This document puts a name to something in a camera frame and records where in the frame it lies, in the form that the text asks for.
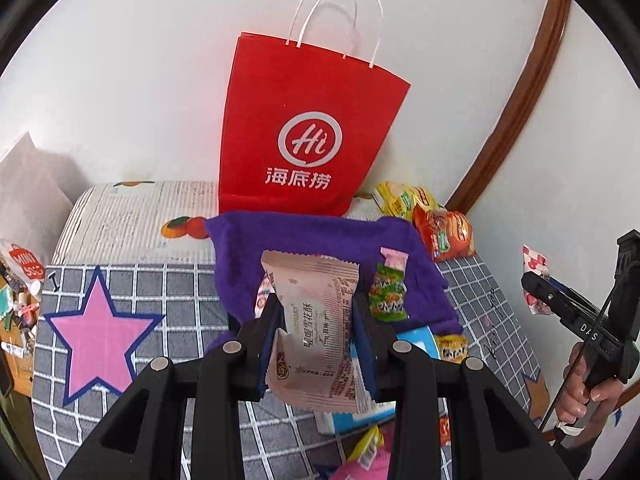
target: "chinese characters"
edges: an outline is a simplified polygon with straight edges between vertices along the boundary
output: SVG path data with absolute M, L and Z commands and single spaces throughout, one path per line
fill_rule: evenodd
M 326 189 L 331 182 L 331 175 L 327 173 L 310 173 L 303 170 L 283 170 L 282 168 L 267 168 L 265 184 L 280 184 L 281 186 L 308 187 L 309 189 Z

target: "orange snack bag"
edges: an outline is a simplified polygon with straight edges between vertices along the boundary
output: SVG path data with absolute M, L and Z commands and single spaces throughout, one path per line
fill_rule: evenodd
M 434 262 L 476 254 L 471 224 L 462 213 L 414 208 L 414 225 Z

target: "white paper bag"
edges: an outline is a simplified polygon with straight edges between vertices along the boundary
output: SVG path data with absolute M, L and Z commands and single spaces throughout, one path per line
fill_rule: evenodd
M 71 202 L 53 180 L 31 136 L 23 134 L 0 156 L 0 238 L 4 241 L 0 250 L 13 269 L 22 271 L 27 284 L 36 278 L 38 266 L 51 261 L 70 212 Z

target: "hi logo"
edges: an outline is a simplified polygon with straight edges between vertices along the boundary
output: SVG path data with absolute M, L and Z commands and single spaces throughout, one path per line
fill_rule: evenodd
M 284 159 L 299 168 L 328 163 L 342 144 L 340 124 L 322 112 L 298 114 L 282 127 L 278 148 Z

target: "finger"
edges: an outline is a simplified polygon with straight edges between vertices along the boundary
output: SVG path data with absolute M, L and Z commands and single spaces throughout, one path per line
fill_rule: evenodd
M 572 396 L 567 395 L 567 393 L 562 394 L 558 405 L 567 413 L 569 413 L 569 415 L 575 416 L 577 418 L 584 416 L 584 414 L 587 412 L 587 408 L 583 403 L 578 402 Z
M 591 399 L 599 401 L 615 399 L 615 402 L 617 402 L 622 394 L 623 387 L 619 380 L 614 378 L 607 379 L 591 390 Z
M 566 379 L 567 375 L 569 374 L 569 370 L 571 370 L 572 363 L 573 363 L 573 361 L 562 372 L 562 376 L 565 379 Z M 587 361 L 584 360 L 584 357 L 581 357 L 580 358 L 580 362 L 578 362 L 578 365 L 575 367 L 574 377 L 580 377 L 581 378 L 586 373 L 586 371 L 587 371 Z
M 573 424 L 577 419 L 563 410 L 560 406 L 556 408 L 556 415 L 558 416 L 558 420 L 562 420 L 567 424 Z
M 571 379 L 569 379 L 569 382 L 566 386 L 566 390 L 564 392 L 569 396 L 573 397 L 575 400 L 577 400 L 581 404 L 586 404 L 590 400 L 589 391 L 587 390 L 587 387 L 582 382 L 582 378 L 578 376 L 573 376 Z
M 571 348 L 571 354 L 569 355 L 569 364 L 573 364 L 575 361 L 575 358 L 578 357 L 578 354 L 580 353 L 580 349 L 582 348 L 582 343 L 578 342 L 574 345 L 573 348 Z

